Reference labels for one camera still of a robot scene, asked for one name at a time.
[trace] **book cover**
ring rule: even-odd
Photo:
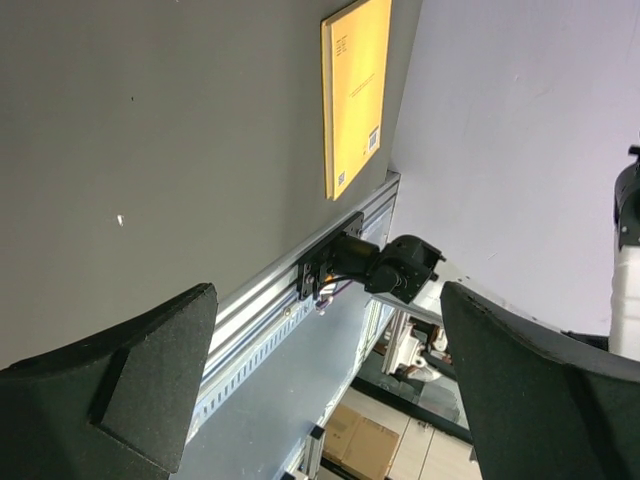
[[[359,0],[322,22],[326,196],[380,148],[392,0]]]

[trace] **metal frame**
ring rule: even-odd
[[[391,337],[389,338],[387,351],[382,361],[382,373],[390,375],[396,371],[397,363],[395,360],[398,356],[398,343],[400,342],[400,336],[407,318],[408,315],[406,313],[397,311],[391,319]]]
[[[358,390],[365,395],[384,403],[385,405],[398,410],[410,417],[421,420],[423,422],[433,425],[438,430],[442,430],[444,433],[456,437],[463,442],[473,445],[473,439],[471,438],[471,432],[464,427],[461,427],[457,423],[451,422],[446,418],[442,418],[440,415],[436,415],[429,410],[422,408],[404,398],[388,392],[377,385],[367,382],[361,378],[354,378],[351,382],[351,387]]]
[[[309,237],[290,254],[265,268],[245,287],[220,304],[216,330],[211,340],[187,443],[249,375],[314,310],[312,298],[299,301],[297,297],[297,264],[303,255],[337,225],[349,218],[353,211],[362,211],[365,214],[362,238],[366,239],[368,232],[377,228],[381,218],[392,211],[399,180],[398,174],[390,173],[387,181],[354,210]],[[328,415],[325,414],[320,420],[326,418]]]
[[[304,461],[302,473],[310,478],[316,478],[320,470],[322,450],[324,449],[325,430],[316,425],[309,433],[304,445]]]

